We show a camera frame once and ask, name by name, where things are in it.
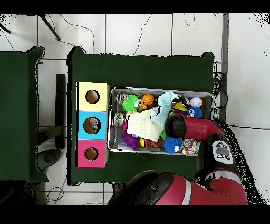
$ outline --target green spiky ball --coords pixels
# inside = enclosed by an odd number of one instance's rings
[[[138,100],[138,97],[136,95],[134,95],[134,94],[129,95],[128,98],[125,99],[123,104],[122,104],[124,111],[136,112],[138,107],[135,107],[134,104],[136,103],[137,100]]]

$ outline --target white baseball ball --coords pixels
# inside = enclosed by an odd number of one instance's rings
[[[203,101],[199,97],[193,97],[190,100],[190,105],[193,107],[200,107],[203,104]]]

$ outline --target green tablecloth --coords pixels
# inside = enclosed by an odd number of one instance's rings
[[[121,56],[111,54],[86,55],[80,47],[69,53],[68,144],[71,159],[68,170],[71,183],[127,182],[145,170],[172,172],[193,179],[196,168],[194,156],[171,156],[142,153],[110,152],[104,169],[75,168],[76,83],[106,82],[110,87],[126,86],[153,89],[213,92],[214,55],[202,57],[176,55],[172,57]]]
[[[36,65],[43,52],[0,52],[0,180],[47,180],[35,166]]]

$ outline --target blue spiky ball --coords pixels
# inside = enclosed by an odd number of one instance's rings
[[[199,107],[189,106],[188,112],[189,112],[189,114],[192,114],[190,110],[194,111],[194,117],[196,117],[196,118],[202,118],[203,117],[203,112],[201,111],[201,109]]]

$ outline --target white cloth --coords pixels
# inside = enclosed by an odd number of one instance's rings
[[[145,110],[140,113],[130,114],[128,119],[128,134],[134,134],[143,139],[158,141],[163,127],[155,124],[150,116],[153,114],[152,110]]]

